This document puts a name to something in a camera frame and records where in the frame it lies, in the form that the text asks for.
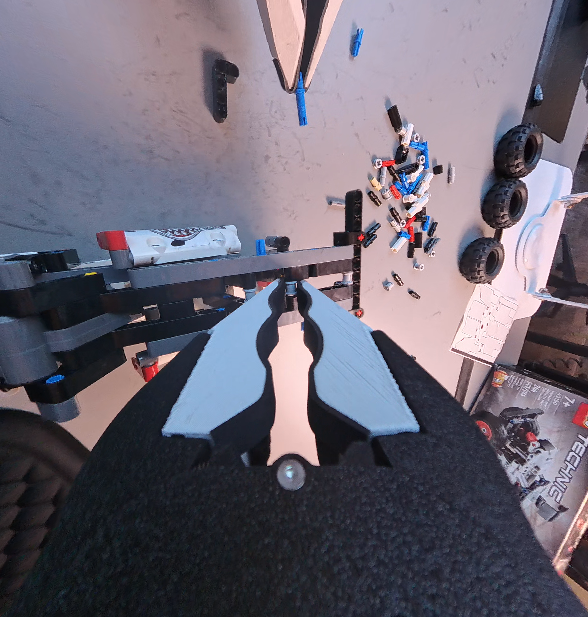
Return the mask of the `long blue axle pin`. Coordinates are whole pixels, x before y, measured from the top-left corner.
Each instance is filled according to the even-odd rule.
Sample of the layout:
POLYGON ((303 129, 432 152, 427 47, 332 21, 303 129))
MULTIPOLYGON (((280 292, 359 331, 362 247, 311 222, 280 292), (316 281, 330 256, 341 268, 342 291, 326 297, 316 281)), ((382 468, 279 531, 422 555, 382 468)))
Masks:
POLYGON ((305 87, 304 87, 304 79, 302 72, 298 74, 298 81, 296 83, 296 88, 294 90, 294 94, 296 97, 296 106, 298 112, 298 122, 300 127, 305 127, 308 124, 307 121, 307 111, 305 104, 305 87))

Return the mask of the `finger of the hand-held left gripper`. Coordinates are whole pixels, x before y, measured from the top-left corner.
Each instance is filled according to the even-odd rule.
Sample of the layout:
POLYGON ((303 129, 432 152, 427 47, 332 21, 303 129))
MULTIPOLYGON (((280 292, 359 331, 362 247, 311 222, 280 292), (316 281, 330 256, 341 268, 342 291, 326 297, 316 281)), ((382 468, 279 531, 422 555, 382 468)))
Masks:
POLYGON ((305 31, 300 72, 304 88, 311 85, 337 14, 343 1, 303 1, 305 31))
POLYGON ((303 57, 306 2, 258 1, 258 9, 282 87, 291 94, 303 57))

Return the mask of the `white book stand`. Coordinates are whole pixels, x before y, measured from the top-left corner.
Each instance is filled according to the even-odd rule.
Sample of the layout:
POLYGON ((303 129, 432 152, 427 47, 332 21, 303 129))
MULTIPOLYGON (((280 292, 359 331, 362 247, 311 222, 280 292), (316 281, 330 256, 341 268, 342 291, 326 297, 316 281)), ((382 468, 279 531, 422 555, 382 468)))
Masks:
POLYGON ((568 209, 588 199, 571 194, 569 168, 541 160, 524 179, 527 207, 522 218, 502 234, 505 259, 493 286, 517 304, 515 319, 532 316, 546 287, 563 220, 568 209))

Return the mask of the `black angled beam piece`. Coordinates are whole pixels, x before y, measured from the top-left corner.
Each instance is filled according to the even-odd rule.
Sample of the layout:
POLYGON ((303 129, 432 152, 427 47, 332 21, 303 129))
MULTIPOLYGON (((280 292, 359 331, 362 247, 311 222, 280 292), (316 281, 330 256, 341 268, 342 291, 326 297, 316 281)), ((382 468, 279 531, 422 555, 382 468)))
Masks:
POLYGON ((240 70, 234 63, 217 58, 213 63, 213 119, 223 123, 228 116, 227 85, 234 84, 240 70))

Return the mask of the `toy truck set box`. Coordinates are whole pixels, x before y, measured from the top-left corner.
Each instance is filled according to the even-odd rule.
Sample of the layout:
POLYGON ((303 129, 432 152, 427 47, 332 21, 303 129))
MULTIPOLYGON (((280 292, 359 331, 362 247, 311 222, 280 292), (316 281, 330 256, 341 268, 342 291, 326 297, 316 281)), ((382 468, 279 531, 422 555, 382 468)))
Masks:
POLYGON ((588 397, 494 365, 470 409, 535 536, 563 573, 588 526, 588 397))

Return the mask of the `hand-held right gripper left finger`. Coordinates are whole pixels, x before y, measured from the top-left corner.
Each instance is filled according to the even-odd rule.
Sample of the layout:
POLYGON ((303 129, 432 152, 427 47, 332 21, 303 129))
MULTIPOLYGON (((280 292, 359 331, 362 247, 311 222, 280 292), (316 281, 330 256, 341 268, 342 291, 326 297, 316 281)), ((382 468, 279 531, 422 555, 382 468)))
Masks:
POLYGON ((169 453, 269 453, 275 393, 268 357, 285 282, 276 280, 180 353, 195 362, 162 435, 169 453))

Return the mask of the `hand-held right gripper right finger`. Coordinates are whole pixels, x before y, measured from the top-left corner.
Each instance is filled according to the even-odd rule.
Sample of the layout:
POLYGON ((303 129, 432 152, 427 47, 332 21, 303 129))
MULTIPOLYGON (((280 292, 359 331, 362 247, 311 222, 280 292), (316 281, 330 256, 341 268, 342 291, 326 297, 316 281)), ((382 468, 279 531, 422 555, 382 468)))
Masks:
POLYGON ((418 433, 420 426, 372 337, 372 330, 308 282, 298 283, 304 344, 312 355, 307 418, 316 443, 418 433))

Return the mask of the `black desk mat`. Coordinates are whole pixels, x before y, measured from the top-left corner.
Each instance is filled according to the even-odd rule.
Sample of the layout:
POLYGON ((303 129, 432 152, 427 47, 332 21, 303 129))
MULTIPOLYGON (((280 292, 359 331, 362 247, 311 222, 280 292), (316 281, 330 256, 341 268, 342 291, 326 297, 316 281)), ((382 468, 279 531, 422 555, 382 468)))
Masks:
POLYGON ((588 1, 553 1, 523 122, 563 142, 587 58, 588 1))

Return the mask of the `white brick-built truck model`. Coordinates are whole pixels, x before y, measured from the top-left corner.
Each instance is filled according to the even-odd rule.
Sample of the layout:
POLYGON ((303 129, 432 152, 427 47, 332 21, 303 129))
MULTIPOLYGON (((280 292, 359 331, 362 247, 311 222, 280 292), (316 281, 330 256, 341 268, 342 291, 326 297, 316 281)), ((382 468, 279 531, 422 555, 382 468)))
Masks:
POLYGON ((76 395, 126 362, 148 381, 159 357, 181 351, 274 280, 287 281, 285 323, 300 321, 296 283, 337 275, 321 291, 361 317, 362 191, 349 191, 344 231, 333 245, 290 250, 284 235, 256 241, 241 256, 234 225, 110 230, 97 234, 109 254, 81 262, 77 251, 0 254, 0 390, 24 389, 48 420, 78 416, 76 395))

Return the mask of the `white sticker sheet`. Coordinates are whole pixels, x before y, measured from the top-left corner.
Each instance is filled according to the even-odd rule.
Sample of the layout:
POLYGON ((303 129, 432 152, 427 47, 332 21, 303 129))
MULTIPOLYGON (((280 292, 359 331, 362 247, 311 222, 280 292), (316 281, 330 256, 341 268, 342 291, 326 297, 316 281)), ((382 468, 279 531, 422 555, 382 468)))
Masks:
POLYGON ((452 341, 451 351, 492 366, 502 350, 519 304, 490 284, 475 286, 452 341))

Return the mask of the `black knobby toy tyre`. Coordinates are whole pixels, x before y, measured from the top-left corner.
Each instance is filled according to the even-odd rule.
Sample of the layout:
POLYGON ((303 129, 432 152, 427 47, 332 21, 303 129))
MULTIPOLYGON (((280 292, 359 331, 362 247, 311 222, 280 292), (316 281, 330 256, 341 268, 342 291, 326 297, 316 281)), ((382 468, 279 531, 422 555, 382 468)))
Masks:
POLYGON ((494 229, 516 225, 528 203, 527 185, 519 179, 503 179, 490 187, 482 203, 482 217, 494 229))
POLYGON ((543 134, 533 123, 512 127, 500 139, 494 154, 498 176, 521 179, 532 173, 543 153, 543 134))
POLYGON ((481 237, 465 248, 459 260, 459 271, 468 282, 489 284, 497 278, 504 259, 504 246, 500 240, 481 237))

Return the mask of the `loose small building parts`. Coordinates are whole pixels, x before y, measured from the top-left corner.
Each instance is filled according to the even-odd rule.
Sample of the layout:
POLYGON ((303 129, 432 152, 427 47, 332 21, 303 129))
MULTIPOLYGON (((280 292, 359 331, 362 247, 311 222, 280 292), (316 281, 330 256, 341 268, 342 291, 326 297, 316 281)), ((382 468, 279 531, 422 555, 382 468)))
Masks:
MULTIPOLYGON (((398 147, 391 159, 375 158, 375 170, 368 182, 372 187, 367 197, 376 206, 387 205, 387 222, 395 232, 390 242, 390 251, 397 254, 407 248, 407 258, 414 259, 416 250, 422 250, 429 258, 436 256, 440 238, 436 235, 438 222, 429 216, 430 184, 443 174, 442 165, 431 166, 429 143, 422 140, 413 123, 404 123, 398 106, 387 109, 391 127, 398 137, 398 147)), ((335 288, 350 288, 352 308, 357 317, 363 314, 360 306, 360 262, 362 249, 370 247, 378 237, 381 223, 362 228, 362 191, 349 191, 344 201, 330 201, 329 205, 343 207, 345 228, 333 234, 335 246, 352 246, 353 258, 350 272, 343 274, 342 282, 335 288)))

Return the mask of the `grey desk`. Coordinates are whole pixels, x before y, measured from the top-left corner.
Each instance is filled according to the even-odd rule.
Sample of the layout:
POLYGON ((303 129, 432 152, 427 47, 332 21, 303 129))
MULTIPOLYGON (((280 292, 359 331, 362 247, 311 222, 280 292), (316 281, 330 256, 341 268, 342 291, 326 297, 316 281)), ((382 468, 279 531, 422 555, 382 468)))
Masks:
POLYGON ((344 1, 300 127, 276 75, 255 1, 0 1, 0 253, 107 255, 106 229, 237 227, 244 255, 266 235, 328 246, 343 228, 329 198, 366 189, 412 122, 436 164, 437 256, 415 272, 392 254, 386 206, 362 255, 364 321, 451 395, 451 343, 472 285, 460 250, 483 235, 493 150, 520 123, 552 1, 344 1), (364 29, 359 56, 351 42, 364 29), (213 119, 213 63, 240 75, 213 119))

